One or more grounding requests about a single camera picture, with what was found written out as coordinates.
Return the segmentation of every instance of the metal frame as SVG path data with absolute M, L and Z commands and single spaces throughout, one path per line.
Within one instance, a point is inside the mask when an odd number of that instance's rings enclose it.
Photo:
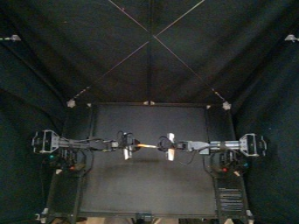
M 179 107 L 179 108 L 207 108 L 221 107 L 221 103 L 169 103 L 169 102 L 109 102 L 109 101 L 79 101 L 77 105 L 97 106 L 144 106 L 144 107 Z
M 211 137 L 209 129 L 211 129 L 211 119 L 209 119 L 209 111 L 205 109 L 205 127 L 207 127 L 207 137 Z M 95 120 L 95 108 L 92 107 L 89 109 L 89 116 L 88 116 L 88 133 L 92 135 L 93 133 L 93 120 Z M 235 134 L 232 126 L 228 127 L 231 133 Z M 57 175 L 53 174 L 52 182 L 51 182 L 51 192 L 49 192 L 49 198 L 47 203 L 47 208 L 49 209 L 48 212 L 48 221 L 47 223 L 51 223 L 55 217 L 67 217 L 69 219 L 69 223 L 75 224 L 77 217 L 119 217 L 119 218 L 135 218 L 136 213 L 107 213 L 107 212 L 81 212 L 80 211 L 80 199 L 81 199 L 81 189 L 84 184 L 84 178 L 85 173 L 83 175 L 77 176 L 77 189 L 76 189 L 76 195 L 73 197 L 72 201 L 72 209 L 71 213 L 60 213 L 60 211 L 52 211 L 52 201 L 55 197 L 55 191 L 57 191 L 56 185 L 57 185 Z M 221 201 L 220 201 L 220 188 L 223 188 L 223 180 L 224 185 L 228 184 L 228 188 L 231 187 L 231 180 L 236 184 L 233 185 L 233 189 L 237 189 L 240 191 L 240 198 L 241 198 L 241 211 L 237 213 L 231 213 L 221 211 Z M 244 223 L 248 223 L 248 199 L 247 199 L 247 193 L 245 193 L 245 187 L 244 187 L 244 181 L 241 177 L 231 176 L 228 179 L 216 179 L 212 178 L 213 182 L 213 191 L 215 191 L 215 202 L 216 202 L 216 208 L 215 215 L 205 215 L 205 214 L 171 214 L 171 213 L 151 213 L 151 217 L 156 218 L 177 218 L 177 219 L 219 219 L 219 224 L 224 224 L 225 220 L 228 218 L 231 219 L 240 219 Z

